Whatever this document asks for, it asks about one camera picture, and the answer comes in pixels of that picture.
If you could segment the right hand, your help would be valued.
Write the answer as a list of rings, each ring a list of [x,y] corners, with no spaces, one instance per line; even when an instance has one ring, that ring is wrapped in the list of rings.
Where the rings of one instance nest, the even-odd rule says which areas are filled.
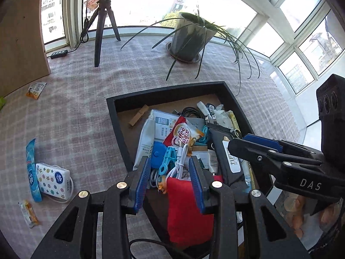
[[[331,204],[313,216],[306,212],[306,198],[299,195],[289,196],[284,202],[287,214],[284,219],[293,229],[299,240],[316,237],[317,234],[330,232],[340,216],[340,202]]]

